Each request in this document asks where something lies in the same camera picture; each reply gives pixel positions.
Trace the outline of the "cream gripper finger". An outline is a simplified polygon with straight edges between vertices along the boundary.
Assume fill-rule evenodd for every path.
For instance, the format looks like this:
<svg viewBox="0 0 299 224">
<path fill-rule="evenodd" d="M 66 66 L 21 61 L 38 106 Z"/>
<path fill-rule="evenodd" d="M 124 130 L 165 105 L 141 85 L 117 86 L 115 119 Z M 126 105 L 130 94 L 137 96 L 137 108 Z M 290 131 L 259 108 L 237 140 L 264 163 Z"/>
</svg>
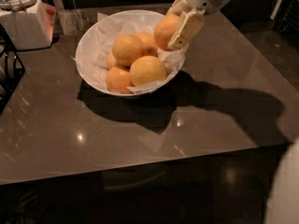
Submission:
<svg viewBox="0 0 299 224">
<path fill-rule="evenodd" d="M 204 16 L 201 13 L 183 11 L 179 16 L 178 28 L 168 43 L 168 48 L 170 50 L 184 48 L 203 28 L 204 22 Z"/>
<path fill-rule="evenodd" d="M 190 13 L 192 11 L 191 5 L 187 0 L 175 0 L 174 3 L 167 11 L 167 15 L 177 15 L 180 16 L 183 13 Z"/>
</svg>

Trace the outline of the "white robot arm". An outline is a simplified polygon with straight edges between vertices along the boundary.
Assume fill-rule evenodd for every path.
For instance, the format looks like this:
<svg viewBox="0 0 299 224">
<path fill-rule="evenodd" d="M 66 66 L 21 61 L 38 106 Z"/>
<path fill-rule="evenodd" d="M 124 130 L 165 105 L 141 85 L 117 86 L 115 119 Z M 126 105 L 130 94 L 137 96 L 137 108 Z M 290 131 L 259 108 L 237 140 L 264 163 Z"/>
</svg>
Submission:
<svg viewBox="0 0 299 224">
<path fill-rule="evenodd" d="M 182 49 L 202 29 L 204 16 L 231 0 L 175 0 L 167 15 L 179 16 L 178 28 L 167 47 Z M 267 199 L 263 224 L 299 224 L 299 138 L 282 155 Z"/>
</svg>

